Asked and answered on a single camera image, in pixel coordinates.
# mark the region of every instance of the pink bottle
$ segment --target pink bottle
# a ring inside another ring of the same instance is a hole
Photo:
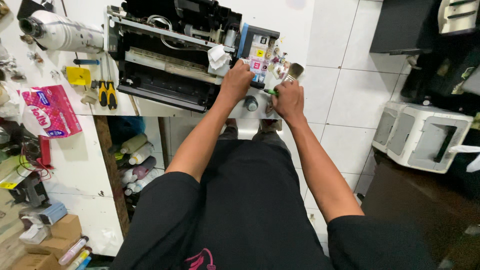
[[[133,175],[130,182],[143,179],[150,172],[150,170],[153,169],[155,165],[156,158],[152,156],[148,157],[144,162],[142,162],[140,165],[135,167],[135,169],[133,169]]]

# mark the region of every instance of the disassembled printer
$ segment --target disassembled printer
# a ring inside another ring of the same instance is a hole
[[[256,75],[251,86],[259,89],[272,61],[285,63],[275,45],[279,32],[244,24],[240,34],[242,15],[216,0],[126,0],[108,6],[107,17],[108,52],[119,61],[118,91],[175,107],[209,109],[237,59],[250,63]],[[207,51],[219,45],[229,57],[214,69]]]

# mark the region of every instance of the hand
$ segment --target hand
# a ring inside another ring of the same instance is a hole
[[[272,95],[275,111],[290,125],[305,120],[303,115],[303,87],[298,81],[282,82],[275,86],[278,97]]]
[[[250,71],[250,66],[239,59],[223,78],[217,100],[233,108],[247,95],[253,77],[255,73]]]

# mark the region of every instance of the yellow sticker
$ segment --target yellow sticker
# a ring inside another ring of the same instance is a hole
[[[18,184],[16,183],[8,183],[8,182],[3,182],[3,183],[0,183],[0,187],[1,188],[6,188],[6,189],[13,189],[14,187],[16,187]]]

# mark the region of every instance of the yellow plastic part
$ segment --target yellow plastic part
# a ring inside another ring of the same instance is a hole
[[[78,86],[89,86],[92,82],[90,71],[85,68],[67,67],[68,82]]]

